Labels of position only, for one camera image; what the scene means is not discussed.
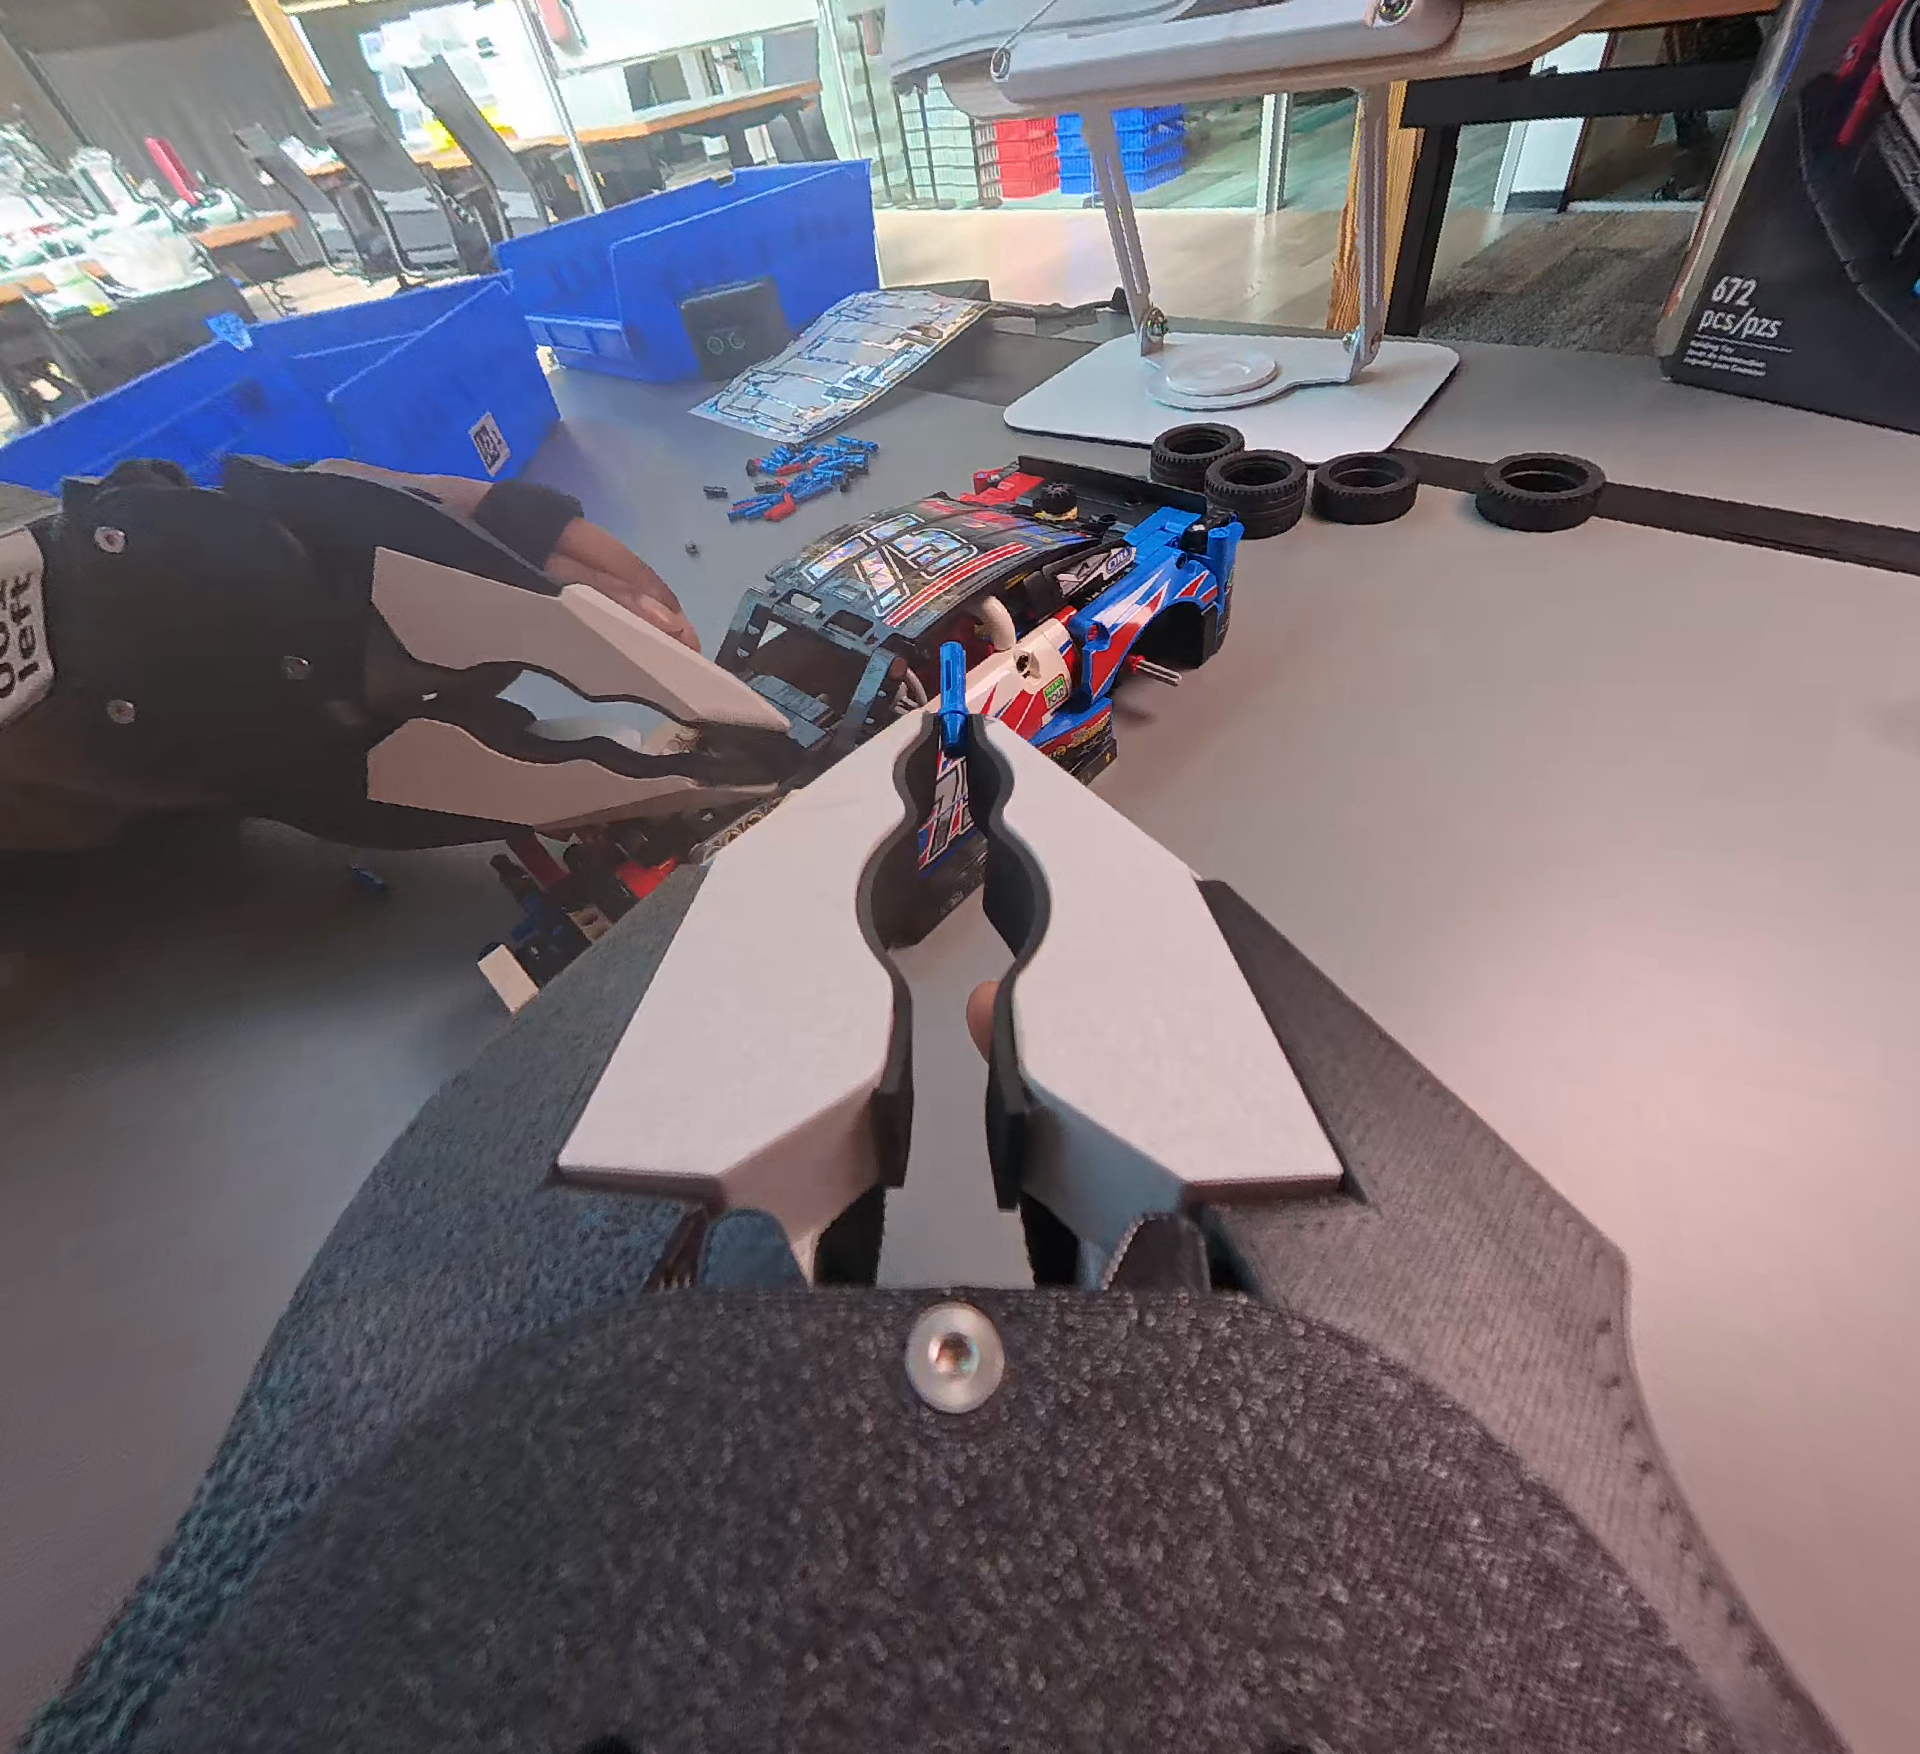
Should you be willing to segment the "toy brick race car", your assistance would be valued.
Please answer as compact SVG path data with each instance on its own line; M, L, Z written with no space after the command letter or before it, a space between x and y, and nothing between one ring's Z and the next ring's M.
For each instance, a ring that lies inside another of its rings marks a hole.
M708 863L880 728L941 700L941 649L968 655L968 706L1091 781L1115 758L1129 673L1179 681L1221 648L1243 529L1144 479L1019 462L821 537L749 589L719 649L790 722L778 791L757 804L518 833L492 873L518 906L478 970L516 1010L678 867Z

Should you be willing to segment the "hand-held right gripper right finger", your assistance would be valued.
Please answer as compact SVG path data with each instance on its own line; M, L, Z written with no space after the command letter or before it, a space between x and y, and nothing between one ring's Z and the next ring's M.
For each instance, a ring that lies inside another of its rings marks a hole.
M1234 902L1010 728L968 725L995 1197L1035 1287L1154 1217L1342 1190L1342 1159L1216 916Z

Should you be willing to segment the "grey desk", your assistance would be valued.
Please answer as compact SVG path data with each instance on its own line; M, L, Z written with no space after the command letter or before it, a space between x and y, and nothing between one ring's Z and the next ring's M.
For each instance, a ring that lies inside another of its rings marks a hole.
M1621 1250L1713 1546L1916 1751L1916 580L1461 496L1243 557L1113 807ZM5 1743L179 1521L372 1165L502 1028L486 855L272 830L5 896Z

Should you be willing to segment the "pile of blue red pins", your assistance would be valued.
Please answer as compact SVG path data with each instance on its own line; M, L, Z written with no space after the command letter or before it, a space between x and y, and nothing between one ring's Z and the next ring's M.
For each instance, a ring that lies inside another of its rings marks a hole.
M874 439L845 433L771 449L746 460L749 495L728 504L727 519L787 521L816 498L848 492L853 481L870 473L878 451Z

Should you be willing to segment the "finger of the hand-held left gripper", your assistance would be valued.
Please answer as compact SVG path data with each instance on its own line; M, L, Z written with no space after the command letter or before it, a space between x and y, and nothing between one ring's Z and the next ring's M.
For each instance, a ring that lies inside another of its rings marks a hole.
M544 833L755 803L778 786L780 772L760 761L703 747L653 752L630 730L474 732L413 718L368 756L368 796L375 804Z
M540 594L382 548L372 609L425 665L510 665L583 700L644 704L688 728L790 732L787 714L746 681L588 587Z

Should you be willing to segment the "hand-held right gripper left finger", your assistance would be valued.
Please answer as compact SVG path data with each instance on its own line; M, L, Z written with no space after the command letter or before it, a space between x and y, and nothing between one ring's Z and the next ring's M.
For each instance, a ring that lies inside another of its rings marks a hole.
M910 1005L881 882L911 858L936 712L904 718L708 863L588 1108L568 1185L759 1212L816 1278L823 1241L899 1185Z

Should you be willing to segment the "shiny sticker sheet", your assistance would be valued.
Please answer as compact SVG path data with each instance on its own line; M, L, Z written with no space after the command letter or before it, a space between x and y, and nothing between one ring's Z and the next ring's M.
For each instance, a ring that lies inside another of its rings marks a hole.
M849 294L783 352L695 405L692 415L774 446L845 433L991 306L989 298L923 287Z

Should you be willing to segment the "white book stand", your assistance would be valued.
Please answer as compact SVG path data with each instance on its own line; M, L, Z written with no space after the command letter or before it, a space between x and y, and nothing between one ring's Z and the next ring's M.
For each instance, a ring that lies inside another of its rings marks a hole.
M1387 103L1398 84L1479 77L1532 58L1608 0L1205 0L1174 12L1124 0L1054 26L1069 0L886 0L891 77L936 77L978 121L1045 111L1086 119L1098 200L1134 325L1005 409L1023 437L1147 446L1170 426L1221 421L1256 449L1306 459L1391 446L1456 367L1456 354L1384 336ZM1154 298L1111 115L1200 95L1353 93L1350 193L1358 315L1346 333L1174 332Z

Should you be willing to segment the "large blue plastic bin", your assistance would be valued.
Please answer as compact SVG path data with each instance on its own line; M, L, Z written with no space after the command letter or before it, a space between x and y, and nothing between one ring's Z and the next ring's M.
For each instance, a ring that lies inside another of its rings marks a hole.
M354 460L515 481L561 415L502 275L444 280L209 341L3 449L7 487L54 495L128 460L211 487L229 457Z

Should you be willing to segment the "small black device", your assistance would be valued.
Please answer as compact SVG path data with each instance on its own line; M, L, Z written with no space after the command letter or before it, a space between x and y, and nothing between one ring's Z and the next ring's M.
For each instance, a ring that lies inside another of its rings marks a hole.
M778 355L792 340L771 276L708 287L682 298L678 315L707 381L731 381Z

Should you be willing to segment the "stack of blue bins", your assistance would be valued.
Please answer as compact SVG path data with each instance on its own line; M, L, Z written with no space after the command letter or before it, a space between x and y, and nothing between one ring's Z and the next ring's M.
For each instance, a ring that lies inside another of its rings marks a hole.
M1113 137L1131 193L1152 193L1184 175L1189 165L1189 115L1182 106L1115 110ZM1055 148L1059 157L1059 193L1069 199L1091 199L1091 150L1086 119L1075 113L1055 117Z

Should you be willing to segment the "toy car set box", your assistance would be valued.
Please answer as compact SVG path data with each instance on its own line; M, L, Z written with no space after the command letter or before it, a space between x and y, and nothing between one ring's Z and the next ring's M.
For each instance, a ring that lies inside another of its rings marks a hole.
M1918 432L1918 0L1788 0L1655 352L1664 375Z

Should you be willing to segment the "black office chair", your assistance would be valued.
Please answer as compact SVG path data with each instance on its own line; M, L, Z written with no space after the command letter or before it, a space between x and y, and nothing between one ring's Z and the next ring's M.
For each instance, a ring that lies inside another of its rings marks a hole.
M309 110L309 119L370 195L404 273L445 279L467 271L461 230L444 193L409 157L385 111L350 95L329 107Z
M486 121L461 77L444 56L408 68L408 81L434 113L469 165L482 177L492 200L492 218L502 240L544 230L550 217L532 173Z

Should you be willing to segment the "person's left hand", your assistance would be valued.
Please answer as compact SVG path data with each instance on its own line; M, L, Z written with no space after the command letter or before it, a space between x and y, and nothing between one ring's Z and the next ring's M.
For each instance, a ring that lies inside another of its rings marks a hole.
M653 568L609 531L586 519L566 522L543 569L558 586L591 589L653 623L683 648L703 649L682 601Z

